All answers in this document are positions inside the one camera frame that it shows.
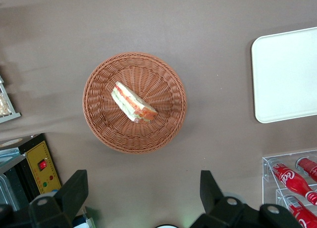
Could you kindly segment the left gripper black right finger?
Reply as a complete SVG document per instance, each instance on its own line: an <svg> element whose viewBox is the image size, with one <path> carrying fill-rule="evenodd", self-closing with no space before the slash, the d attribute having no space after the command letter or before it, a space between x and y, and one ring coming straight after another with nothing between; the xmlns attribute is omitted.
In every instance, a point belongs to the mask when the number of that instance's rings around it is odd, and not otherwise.
<svg viewBox="0 0 317 228"><path fill-rule="evenodd" d="M205 212L192 228L259 228L259 212L233 196L224 196L210 171L200 175L200 198Z"/></svg>

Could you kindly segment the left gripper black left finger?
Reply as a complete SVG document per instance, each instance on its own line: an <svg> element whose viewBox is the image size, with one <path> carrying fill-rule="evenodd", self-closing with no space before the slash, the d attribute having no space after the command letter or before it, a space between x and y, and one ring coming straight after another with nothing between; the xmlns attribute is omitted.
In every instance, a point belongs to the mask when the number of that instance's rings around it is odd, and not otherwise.
<svg viewBox="0 0 317 228"><path fill-rule="evenodd" d="M32 227L71 228L87 197L87 171L78 170L53 196L46 193L33 200L29 205Z"/></svg>

